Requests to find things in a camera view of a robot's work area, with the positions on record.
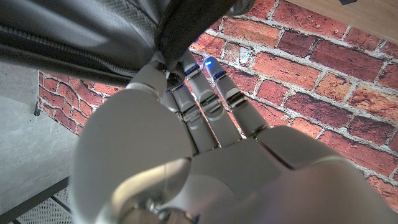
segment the black bag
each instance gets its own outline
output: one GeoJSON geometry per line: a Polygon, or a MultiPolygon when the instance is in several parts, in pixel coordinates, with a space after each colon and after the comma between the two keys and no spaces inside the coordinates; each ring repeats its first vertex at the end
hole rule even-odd
{"type": "Polygon", "coordinates": [[[170,71],[217,19],[254,0],[1,0],[0,60],[126,85],[160,51],[170,71]]]}

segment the gray wall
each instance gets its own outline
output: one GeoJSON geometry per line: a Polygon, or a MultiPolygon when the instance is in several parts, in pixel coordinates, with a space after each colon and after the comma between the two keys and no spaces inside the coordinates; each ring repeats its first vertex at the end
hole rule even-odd
{"type": "Polygon", "coordinates": [[[0,214],[69,175],[77,136],[34,116],[38,71],[0,63],[0,214]]]}

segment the red brick wall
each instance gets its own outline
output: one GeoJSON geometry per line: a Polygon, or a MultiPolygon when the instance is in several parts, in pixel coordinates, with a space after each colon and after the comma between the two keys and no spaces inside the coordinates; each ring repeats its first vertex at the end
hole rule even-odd
{"type": "MultiPolygon", "coordinates": [[[[336,149],[398,210],[398,46],[283,0],[257,0],[191,50],[201,62],[218,58],[270,125],[336,149]]],[[[79,133],[118,90],[43,73],[39,103],[79,133]]]]}

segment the robotic hand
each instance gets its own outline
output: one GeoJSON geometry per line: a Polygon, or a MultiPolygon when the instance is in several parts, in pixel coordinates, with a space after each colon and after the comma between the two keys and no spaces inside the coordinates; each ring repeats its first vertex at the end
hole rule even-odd
{"type": "Polygon", "coordinates": [[[349,162],[287,126],[270,128],[215,58],[190,52],[185,85],[159,62],[92,115],[71,176],[77,223],[395,223],[349,162]]]}

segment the wooden surface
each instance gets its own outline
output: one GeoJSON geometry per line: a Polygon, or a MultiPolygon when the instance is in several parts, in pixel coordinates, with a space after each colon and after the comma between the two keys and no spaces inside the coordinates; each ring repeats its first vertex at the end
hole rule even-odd
{"type": "Polygon", "coordinates": [[[298,6],[398,44],[398,0],[287,0],[298,6]]]}

